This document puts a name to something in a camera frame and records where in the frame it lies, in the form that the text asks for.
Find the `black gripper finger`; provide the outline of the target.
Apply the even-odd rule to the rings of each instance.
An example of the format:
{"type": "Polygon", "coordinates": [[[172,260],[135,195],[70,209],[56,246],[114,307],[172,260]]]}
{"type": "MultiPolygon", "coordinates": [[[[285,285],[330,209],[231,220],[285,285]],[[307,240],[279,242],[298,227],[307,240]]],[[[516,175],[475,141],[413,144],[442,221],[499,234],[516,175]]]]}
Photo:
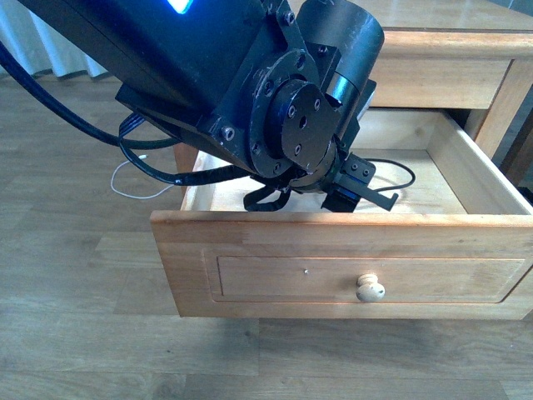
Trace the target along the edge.
{"type": "Polygon", "coordinates": [[[372,190],[367,186],[359,187],[357,191],[359,192],[359,196],[361,198],[364,198],[385,210],[391,210],[399,198],[397,193],[394,193],[392,197],[386,197],[380,194],[378,191],[372,190]]]}

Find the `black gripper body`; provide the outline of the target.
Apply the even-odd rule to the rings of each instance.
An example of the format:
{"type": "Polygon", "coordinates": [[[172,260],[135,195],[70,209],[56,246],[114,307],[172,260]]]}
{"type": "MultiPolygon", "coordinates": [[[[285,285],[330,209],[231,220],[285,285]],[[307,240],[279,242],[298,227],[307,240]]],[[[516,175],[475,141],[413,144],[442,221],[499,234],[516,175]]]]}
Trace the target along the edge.
{"type": "Polygon", "coordinates": [[[292,193],[325,193],[323,208],[334,213],[351,213],[361,194],[351,184],[343,185],[341,179],[350,178],[367,187],[375,173],[372,162],[350,153],[347,144],[336,141],[312,174],[290,167],[274,178],[253,177],[264,187],[246,194],[243,205],[248,212],[275,212],[287,205],[292,193]]]}

